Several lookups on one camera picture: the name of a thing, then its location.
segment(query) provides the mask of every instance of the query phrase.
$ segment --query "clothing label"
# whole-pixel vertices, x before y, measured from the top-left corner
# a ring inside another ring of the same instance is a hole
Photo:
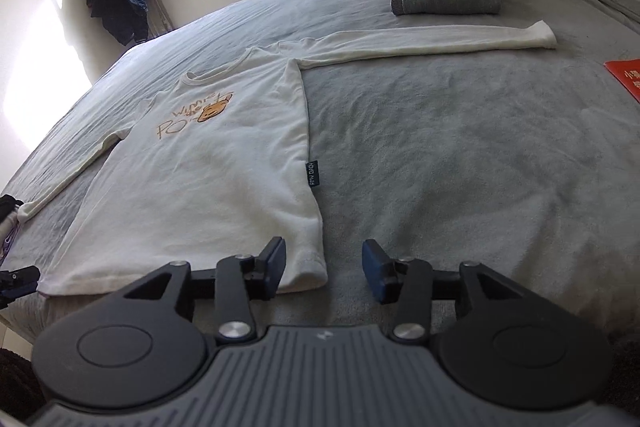
[[[318,185],[320,184],[318,160],[306,164],[306,180],[309,182],[309,187],[318,187]]]

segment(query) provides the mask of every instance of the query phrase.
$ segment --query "floor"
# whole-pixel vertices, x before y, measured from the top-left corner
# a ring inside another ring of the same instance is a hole
[[[0,347],[18,353],[18,355],[27,360],[31,360],[31,349],[33,349],[33,346],[4,324],[0,324]]]

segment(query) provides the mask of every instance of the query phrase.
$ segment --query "gray ribbed cover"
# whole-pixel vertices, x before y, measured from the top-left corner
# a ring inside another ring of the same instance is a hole
[[[421,347],[377,326],[271,327],[222,349],[203,378],[154,410],[95,417],[51,405],[36,427],[554,427],[593,412],[516,412],[467,394]]]

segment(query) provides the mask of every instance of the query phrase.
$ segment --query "red card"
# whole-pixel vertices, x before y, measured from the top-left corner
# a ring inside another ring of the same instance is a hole
[[[640,102],[640,58],[636,60],[612,60],[604,66]]]

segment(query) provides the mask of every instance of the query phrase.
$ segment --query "gray bedsheet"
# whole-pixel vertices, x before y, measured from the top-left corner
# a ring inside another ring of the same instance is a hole
[[[607,330],[626,329],[640,323],[640,106],[602,63],[637,58],[640,35],[585,0],[502,0],[497,16],[399,18],[389,0],[245,0],[125,55],[7,191],[28,198],[140,98],[251,45],[540,19],[557,50],[382,58],[303,73],[329,283],[260,303],[258,317],[318,325],[386,318],[392,307],[375,304],[360,269],[360,245],[373,237],[436,269],[482,261]],[[82,112],[94,115],[92,126],[74,125]],[[3,269],[47,266],[99,166],[24,227]],[[33,339],[91,299],[33,295],[2,316]],[[196,311],[204,329],[207,311]]]

